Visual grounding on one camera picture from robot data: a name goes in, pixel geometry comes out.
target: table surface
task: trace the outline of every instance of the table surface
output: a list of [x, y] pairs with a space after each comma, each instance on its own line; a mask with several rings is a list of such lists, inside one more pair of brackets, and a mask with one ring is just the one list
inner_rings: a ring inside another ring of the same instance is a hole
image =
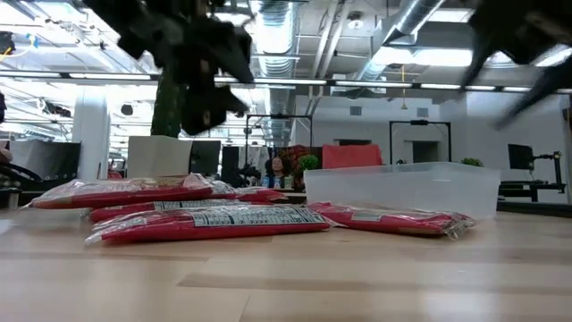
[[572, 320], [572, 221], [499, 214], [460, 241], [332, 229], [84, 247], [72, 212], [0, 215], [2, 321]]

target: exposed ductwork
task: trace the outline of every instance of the exposed ductwork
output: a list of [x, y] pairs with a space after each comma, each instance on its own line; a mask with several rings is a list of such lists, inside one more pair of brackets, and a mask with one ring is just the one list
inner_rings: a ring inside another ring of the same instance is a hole
[[[260, 3], [259, 54], [292, 55], [295, 49], [295, 27], [298, 7], [292, 2], [262, 0]], [[268, 57], [258, 60], [262, 77], [291, 78], [294, 61], [285, 57]], [[271, 114], [295, 114], [295, 93], [289, 89], [269, 89], [265, 103]], [[270, 123], [274, 144], [285, 144], [290, 139], [286, 122]]]
[[429, 17], [445, 2], [445, 0], [403, 0], [400, 10], [392, 17], [380, 23], [374, 32], [373, 47], [376, 52], [364, 68], [356, 74], [356, 80], [375, 81], [385, 70], [380, 64], [385, 46], [403, 39], [401, 45], [415, 45], [416, 34], [429, 20]]

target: clear plastic container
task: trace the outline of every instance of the clear plastic container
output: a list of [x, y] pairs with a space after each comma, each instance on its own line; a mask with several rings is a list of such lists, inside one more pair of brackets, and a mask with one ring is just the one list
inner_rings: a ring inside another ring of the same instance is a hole
[[501, 171], [459, 163], [382, 165], [304, 172], [308, 202], [370, 202], [395, 208], [496, 216]]

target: white pillar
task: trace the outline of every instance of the white pillar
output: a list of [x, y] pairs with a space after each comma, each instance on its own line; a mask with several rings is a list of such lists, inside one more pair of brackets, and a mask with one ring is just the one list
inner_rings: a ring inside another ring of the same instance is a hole
[[79, 179], [107, 178], [110, 128], [105, 87], [81, 86], [71, 135], [73, 142], [81, 142]]

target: green plant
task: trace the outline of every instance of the green plant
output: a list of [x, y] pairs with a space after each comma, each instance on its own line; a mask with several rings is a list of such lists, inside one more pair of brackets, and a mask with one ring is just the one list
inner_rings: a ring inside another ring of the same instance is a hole
[[483, 162], [474, 157], [465, 157], [464, 159], [461, 160], [461, 163], [463, 165], [483, 166]]
[[318, 167], [318, 158], [312, 155], [302, 156], [298, 159], [298, 165], [300, 172], [314, 170]]

